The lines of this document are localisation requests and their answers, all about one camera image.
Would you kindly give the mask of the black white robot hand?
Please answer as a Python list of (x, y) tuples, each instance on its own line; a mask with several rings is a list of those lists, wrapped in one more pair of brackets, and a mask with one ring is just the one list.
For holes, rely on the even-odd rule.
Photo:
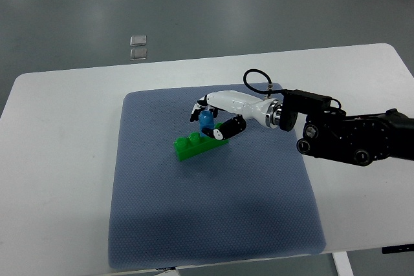
[(246, 121), (254, 119), (262, 126), (275, 129), (281, 118), (282, 102), (269, 98), (262, 100), (255, 96), (224, 90), (213, 92), (199, 99), (193, 106), (190, 121), (199, 120), (202, 111), (209, 109), (217, 116), (219, 110), (235, 114), (216, 129), (203, 129), (202, 133), (216, 140), (227, 140), (246, 129)]

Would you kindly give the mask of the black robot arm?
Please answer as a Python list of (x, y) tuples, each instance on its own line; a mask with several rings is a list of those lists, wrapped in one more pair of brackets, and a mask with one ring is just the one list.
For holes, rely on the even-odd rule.
[(307, 156), (367, 166), (388, 157), (413, 159), (413, 119), (397, 109), (349, 116), (334, 98), (302, 90), (281, 89), (282, 101), (271, 100), (265, 124), (293, 129), (298, 114), (306, 116), (297, 150)]

